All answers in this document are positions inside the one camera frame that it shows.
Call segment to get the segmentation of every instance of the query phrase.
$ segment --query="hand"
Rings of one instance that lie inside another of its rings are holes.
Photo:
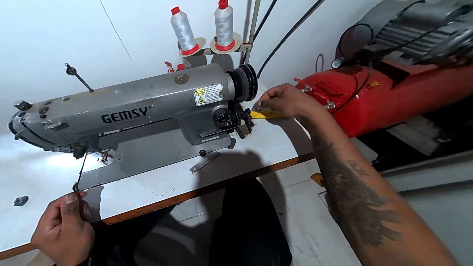
[[[290,118],[321,111],[326,113],[323,105],[288,83],[267,90],[259,101],[262,107],[269,107]]]
[[[31,243],[58,266],[75,266],[89,258],[95,239],[86,192],[72,192],[49,203]]]

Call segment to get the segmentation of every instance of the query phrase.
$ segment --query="white table top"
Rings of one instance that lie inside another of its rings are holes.
[[[266,90],[260,85],[251,108]],[[89,190],[86,200],[98,221],[156,203],[197,188],[232,178],[311,152],[307,132],[294,119],[253,120],[253,132],[236,139],[234,149],[219,150],[222,155],[192,174],[189,168],[202,160],[191,158],[172,165],[118,180]],[[0,135],[0,252],[30,242],[48,203],[71,192],[82,160],[70,154],[45,152],[13,135]],[[28,202],[14,207],[19,196]]]

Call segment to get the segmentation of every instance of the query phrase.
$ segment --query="gray sewing machine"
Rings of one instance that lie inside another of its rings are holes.
[[[229,133],[243,139],[254,125],[240,103],[253,100],[257,89],[249,64],[226,73],[210,64],[35,104],[19,101],[9,128],[45,151],[77,159],[100,154],[101,167],[82,174],[78,188],[86,189],[234,145]]]

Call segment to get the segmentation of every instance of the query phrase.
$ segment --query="dark pants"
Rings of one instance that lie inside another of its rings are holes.
[[[172,210],[168,207],[96,230],[93,264],[136,266],[134,247]],[[278,215],[256,179],[227,187],[215,223],[209,266],[289,266],[292,255]]]

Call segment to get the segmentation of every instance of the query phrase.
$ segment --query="warning label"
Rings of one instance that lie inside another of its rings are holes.
[[[195,106],[201,106],[209,103],[214,103],[223,100],[222,93],[223,86],[215,84],[205,88],[199,88],[194,91]]]

